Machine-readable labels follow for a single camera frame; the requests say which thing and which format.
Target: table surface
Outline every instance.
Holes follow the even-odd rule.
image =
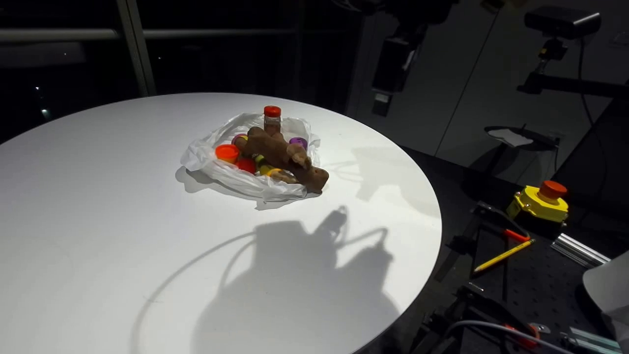
[[[181,168],[228,117],[279,103],[320,135],[318,198],[267,208]],[[171,94],[0,145],[0,341],[20,354],[354,351],[419,294],[438,200],[375,129],[283,97]]]

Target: black cable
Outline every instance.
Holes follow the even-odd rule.
[[[481,58],[481,54],[483,54],[483,50],[485,50],[485,46],[487,46],[487,42],[489,42],[489,35],[491,35],[493,27],[495,27],[497,13],[499,13],[499,11],[495,11],[495,15],[493,15],[493,19],[491,19],[491,23],[489,23],[489,29],[487,29],[487,33],[485,33],[485,36],[483,36],[483,42],[480,44],[480,50],[478,50],[478,54],[476,54],[476,58],[474,58],[474,64],[472,64],[472,70],[470,70],[470,74],[468,74],[468,78],[466,78],[466,82],[464,82],[464,88],[460,90],[460,94],[458,94],[458,97],[456,97],[456,103],[454,103],[454,109],[450,111],[450,117],[448,117],[448,121],[446,121],[446,127],[444,127],[444,131],[442,131],[440,137],[438,137],[434,154],[438,153],[440,145],[444,143],[444,139],[446,139],[446,135],[448,135],[448,129],[450,129],[450,123],[452,123],[452,119],[454,119],[454,115],[456,115],[456,111],[458,111],[458,105],[460,105],[460,101],[464,99],[464,95],[466,95],[466,92],[468,92],[468,86],[470,86],[472,76],[474,76],[474,72],[476,72],[476,66],[478,66],[478,62],[480,62],[480,58]]]
[[[576,70],[580,82],[584,82],[584,56],[586,56],[586,38],[580,38],[578,70]],[[588,121],[590,121],[590,131],[592,131],[592,135],[594,135],[594,139],[596,139],[596,143],[599,147],[599,153],[601,153],[601,180],[597,182],[597,188],[594,192],[592,206],[582,213],[582,217],[578,221],[582,225],[584,217],[596,206],[596,202],[599,200],[599,196],[603,192],[603,186],[607,182],[607,151],[605,151],[605,145],[603,145],[601,137],[596,131],[596,123],[594,123],[594,117],[592,117],[592,109],[588,105],[588,97],[586,97],[584,92],[580,95],[582,95],[582,103],[584,103],[584,109],[586,109],[586,115],[588,115]]]

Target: plastic bag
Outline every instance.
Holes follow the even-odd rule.
[[[261,113],[242,113],[232,117],[226,125],[206,135],[204,139],[193,141],[185,154],[181,156],[181,164],[187,170],[202,170],[212,180],[252,198],[259,200],[291,200],[312,196],[299,182],[283,182],[265,174],[252,174],[238,168],[232,162],[220,160],[214,153],[214,147],[220,143],[230,143],[234,135],[248,133],[252,125],[263,123]],[[285,139],[305,137],[309,141],[309,154],[312,162],[316,160],[318,137],[312,133],[310,125],[301,117],[283,117],[281,133]]]

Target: red cap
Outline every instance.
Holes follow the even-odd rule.
[[[546,198],[560,198],[568,194],[568,188],[562,182],[556,180],[542,180],[542,184],[538,186],[538,192]]]
[[[279,115],[281,115],[281,107],[279,107],[279,105],[265,105],[265,107],[263,107],[263,113],[265,113],[265,115],[277,115],[277,117],[279,117]]]

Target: wire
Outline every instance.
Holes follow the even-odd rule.
[[[515,328],[511,328],[511,326],[503,326],[503,324],[497,324],[497,322],[485,322],[485,320],[458,320],[458,322],[452,322],[452,326],[446,330],[446,333],[444,333],[444,335],[448,335],[448,331],[452,331],[452,330],[454,330],[454,328],[458,328],[458,326],[483,326],[483,328],[495,328],[495,330],[503,330],[503,331],[507,331],[507,333],[515,333],[515,335],[521,335],[521,337],[533,339],[533,341],[542,343],[542,345],[546,345],[546,347],[550,347],[550,349],[554,349],[554,351],[572,354],[570,349],[564,349],[564,347],[554,345],[554,343],[550,343],[550,341],[546,341],[546,339],[540,339],[540,337],[529,335],[529,333],[525,333],[525,331],[521,331],[521,330],[515,330]]]
[[[458,105],[460,105],[460,101],[464,99],[464,95],[466,95],[466,92],[468,92],[468,86],[470,86],[470,82],[472,82],[472,76],[474,76],[474,72],[476,72],[476,66],[478,66],[478,62],[480,62],[480,58],[481,58],[481,54],[483,54],[483,50],[485,50],[485,46],[487,46],[487,42],[489,42],[491,31],[493,31],[495,21],[497,21],[497,13],[499,13],[499,11],[495,11],[495,15],[493,15],[493,19],[491,19],[491,23],[489,23],[489,29],[487,29],[487,33],[485,33],[485,36],[483,36],[483,42],[480,44],[480,50],[478,50],[478,54],[476,54],[476,58],[474,58],[472,70],[470,70],[470,74],[468,74],[468,78],[466,78],[466,82],[464,82],[464,88],[460,90],[460,94],[458,94],[458,97],[456,97],[456,101],[454,101],[454,107],[452,107],[452,111],[450,111],[450,115],[448,115],[448,121],[446,121],[446,127],[444,127],[444,131],[440,133],[438,143],[436,143],[436,149],[434,149],[432,154],[438,153],[440,145],[444,143],[444,139],[446,139],[446,135],[448,135],[448,129],[450,129],[452,119],[454,119],[454,115],[456,115],[456,111],[458,111]]]
[[[578,76],[580,82],[584,82],[584,56],[586,56],[586,38],[580,38],[578,70],[576,70],[576,76]],[[594,139],[596,139],[596,143],[599,147],[599,153],[601,153],[601,180],[597,182],[597,188],[596,188],[594,198],[592,198],[592,206],[596,206],[596,202],[599,200],[599,196],[603,192],[603,186],[607,182],[607,151],[605,151],[605,145],[603,145],[601,137],[594,129],[594,117],[592,117],[592,109],[590,109],[588,97],[586,97],[584,92],[580,95],[582,95],[582,103],[584,103],[584,109],[586,109],[586,115],[588,115],[588,121],[590,121],[590,131],[592,131],[592,135],[594,135]]]

